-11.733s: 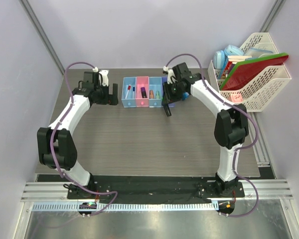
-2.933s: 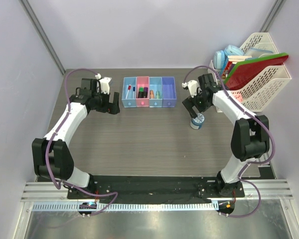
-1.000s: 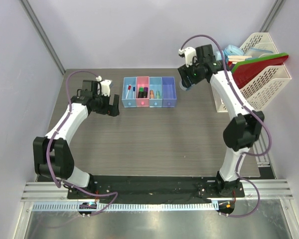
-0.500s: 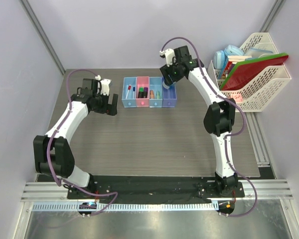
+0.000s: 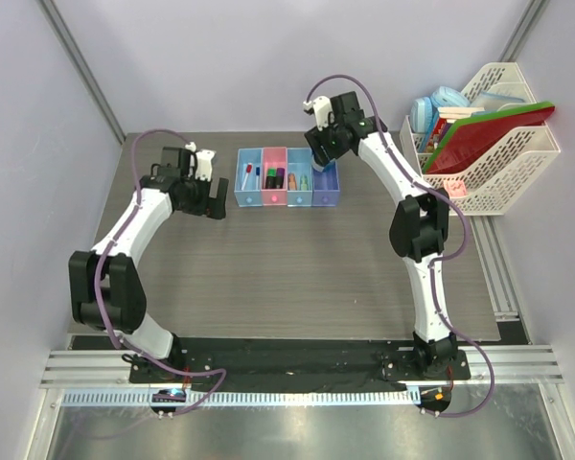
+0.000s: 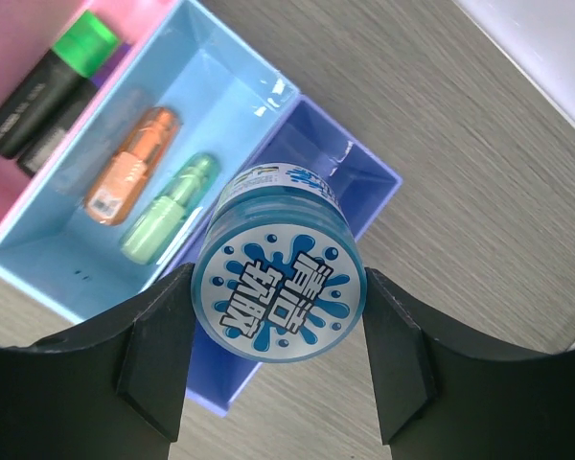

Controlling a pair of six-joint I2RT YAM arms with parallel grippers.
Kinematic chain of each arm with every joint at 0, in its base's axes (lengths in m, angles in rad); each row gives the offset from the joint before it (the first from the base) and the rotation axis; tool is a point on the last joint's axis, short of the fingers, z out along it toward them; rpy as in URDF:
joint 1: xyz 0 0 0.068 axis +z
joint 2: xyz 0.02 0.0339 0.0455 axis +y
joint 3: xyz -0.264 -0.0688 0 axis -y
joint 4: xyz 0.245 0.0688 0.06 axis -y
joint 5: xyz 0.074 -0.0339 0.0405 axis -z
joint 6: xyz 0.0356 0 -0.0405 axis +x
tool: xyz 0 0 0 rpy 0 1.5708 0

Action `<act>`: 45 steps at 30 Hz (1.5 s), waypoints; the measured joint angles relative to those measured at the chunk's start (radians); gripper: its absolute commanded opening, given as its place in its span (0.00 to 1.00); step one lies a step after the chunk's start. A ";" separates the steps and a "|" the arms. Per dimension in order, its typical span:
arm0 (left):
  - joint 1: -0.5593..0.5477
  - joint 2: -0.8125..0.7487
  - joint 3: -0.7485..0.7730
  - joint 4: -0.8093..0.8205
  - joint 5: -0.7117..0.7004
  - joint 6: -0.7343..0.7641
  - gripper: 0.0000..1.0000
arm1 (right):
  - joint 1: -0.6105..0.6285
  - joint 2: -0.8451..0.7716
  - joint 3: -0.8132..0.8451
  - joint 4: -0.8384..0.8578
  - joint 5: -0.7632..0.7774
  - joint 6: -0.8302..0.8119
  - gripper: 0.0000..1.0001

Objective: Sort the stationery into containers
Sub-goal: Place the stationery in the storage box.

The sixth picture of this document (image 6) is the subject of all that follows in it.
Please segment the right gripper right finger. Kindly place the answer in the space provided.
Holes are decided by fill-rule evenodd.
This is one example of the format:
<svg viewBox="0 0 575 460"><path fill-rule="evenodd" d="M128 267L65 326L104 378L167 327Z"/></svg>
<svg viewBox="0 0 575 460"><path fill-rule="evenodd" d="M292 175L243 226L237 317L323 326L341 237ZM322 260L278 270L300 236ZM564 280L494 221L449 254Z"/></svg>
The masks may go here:
<svg viewBox="0 0 575 460"><path fill-rule="evenodd" d="M396 459L575 459L575 349L482 333L367 272L363 325Z"/></svg>

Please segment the pink plastic drawer box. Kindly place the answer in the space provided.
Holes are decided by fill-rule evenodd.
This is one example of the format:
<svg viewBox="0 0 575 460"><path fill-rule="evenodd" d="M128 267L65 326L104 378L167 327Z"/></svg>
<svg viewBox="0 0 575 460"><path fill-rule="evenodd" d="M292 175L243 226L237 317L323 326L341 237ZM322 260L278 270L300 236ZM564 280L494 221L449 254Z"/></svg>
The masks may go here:
<svg viewBox="0 0 575 460"><path fill-rule="evenodd" d="M176 5L174 1L0 1L0 105L51 45L86 11L130 46L133 60ZM0 231L39 181L0 155Z"/></svg>

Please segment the blue round tape dispenser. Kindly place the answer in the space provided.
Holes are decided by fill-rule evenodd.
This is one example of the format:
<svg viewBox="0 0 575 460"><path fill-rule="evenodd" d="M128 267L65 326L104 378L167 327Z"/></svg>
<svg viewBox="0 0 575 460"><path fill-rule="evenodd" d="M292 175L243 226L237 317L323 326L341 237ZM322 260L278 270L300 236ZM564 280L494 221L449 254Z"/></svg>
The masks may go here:
<svg viewBox="0 0 575 460"><path fill-rule="evenodd" d="M205 332L263 362L320 355L358 322L367 280L336 196L315 172L266 163L222 191L195 263Z"/></svg>

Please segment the light blue drawer box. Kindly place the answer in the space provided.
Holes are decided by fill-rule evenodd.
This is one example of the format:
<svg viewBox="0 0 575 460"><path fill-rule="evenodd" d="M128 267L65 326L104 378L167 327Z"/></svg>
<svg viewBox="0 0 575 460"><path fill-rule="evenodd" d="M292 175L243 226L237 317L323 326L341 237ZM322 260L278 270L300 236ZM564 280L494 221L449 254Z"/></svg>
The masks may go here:
<svg viewBox="0 0 575 460"><path fill-rule="evenodd" d="M297 94L200 3L179 2L0 236L0 278L74 322L139 293Z"/></svg>

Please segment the green capped black highlighter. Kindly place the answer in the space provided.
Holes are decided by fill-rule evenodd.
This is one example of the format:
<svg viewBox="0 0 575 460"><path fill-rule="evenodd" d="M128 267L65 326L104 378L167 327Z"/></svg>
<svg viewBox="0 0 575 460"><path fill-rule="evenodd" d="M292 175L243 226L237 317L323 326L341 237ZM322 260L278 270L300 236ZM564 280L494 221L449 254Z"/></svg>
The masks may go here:
<svg viewBox="0 0 575 460"><path fill-rule="evenodd" d="M53 44L0 106L0 155L12 159L120 45L90 10Z"/></svg>

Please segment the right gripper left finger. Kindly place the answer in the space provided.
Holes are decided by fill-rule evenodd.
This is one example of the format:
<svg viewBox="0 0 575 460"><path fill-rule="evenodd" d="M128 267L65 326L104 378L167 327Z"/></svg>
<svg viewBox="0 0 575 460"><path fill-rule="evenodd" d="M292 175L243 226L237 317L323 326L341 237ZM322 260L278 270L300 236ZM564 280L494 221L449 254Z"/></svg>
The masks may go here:
<svg viewBox="0 0 575 460"><path fill-rule="evenodd" d="M195 334L184 264L27 347L0 347L0 459L165 459Z"/></svg>

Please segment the purple capped black highlighter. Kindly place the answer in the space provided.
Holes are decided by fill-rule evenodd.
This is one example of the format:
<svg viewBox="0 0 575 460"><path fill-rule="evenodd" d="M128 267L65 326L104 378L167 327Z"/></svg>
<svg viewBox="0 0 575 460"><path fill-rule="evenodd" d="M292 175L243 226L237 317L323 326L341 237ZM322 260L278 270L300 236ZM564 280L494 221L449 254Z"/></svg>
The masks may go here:
<svg viewBox="0 0 575 460"><path fill-rule="evenodd" d="M81 83L44 124L16 161L23 173L34 177L42 168L130 48L128 43L121 44L100 69L89 80Z"/></svg>

